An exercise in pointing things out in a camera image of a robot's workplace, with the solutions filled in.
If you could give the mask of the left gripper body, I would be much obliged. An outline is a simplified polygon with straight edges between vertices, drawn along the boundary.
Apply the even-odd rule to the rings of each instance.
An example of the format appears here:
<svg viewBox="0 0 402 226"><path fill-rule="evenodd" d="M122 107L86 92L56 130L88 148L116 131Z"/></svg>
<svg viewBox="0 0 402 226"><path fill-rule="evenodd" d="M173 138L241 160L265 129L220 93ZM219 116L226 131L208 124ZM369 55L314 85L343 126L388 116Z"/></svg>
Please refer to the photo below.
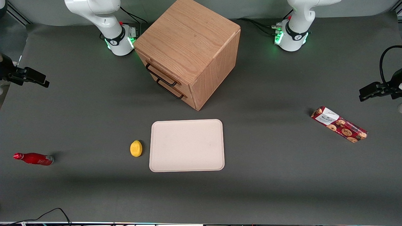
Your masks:
<svg viewBox="0 0 402 226"><path fill-rule="evenodd" d="M402 69L399 69L393 74L389 81L389 86L394 91L394 93L391 94L392 99L402 97Z"/></svg>

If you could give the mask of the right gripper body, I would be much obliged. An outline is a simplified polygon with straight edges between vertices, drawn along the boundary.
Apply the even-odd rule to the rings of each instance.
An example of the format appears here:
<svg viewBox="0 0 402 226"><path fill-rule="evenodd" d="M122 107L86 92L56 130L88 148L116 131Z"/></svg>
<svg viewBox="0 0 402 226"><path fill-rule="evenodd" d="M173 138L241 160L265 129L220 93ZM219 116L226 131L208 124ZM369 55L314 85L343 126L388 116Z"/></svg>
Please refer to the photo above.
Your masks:
<svg viewBox="0 0 402 226"><path fill-rule="evenodd" d="M9 77L10 73L15 73L17 64L5 54L0 54L0 79L10 83L18 83L16 80Z"/></svg>

